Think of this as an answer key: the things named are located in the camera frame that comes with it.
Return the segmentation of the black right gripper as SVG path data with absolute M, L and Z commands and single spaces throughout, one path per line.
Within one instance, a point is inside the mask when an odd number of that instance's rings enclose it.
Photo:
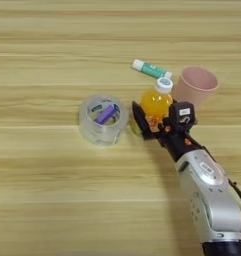
M 177 162 L 186 153 L 203 149 L 203 146 L 190 135 L 191 126 L 182 126 L 174 129 L 170 125 L 165 127 L 160 125 L 158 134 L 151 131 L 142 107 L 135 101 L 132 102 L 132 112 L 143 139 L 153 140 L 157 138 L 160 145 L 168 151 L 174 162 Z

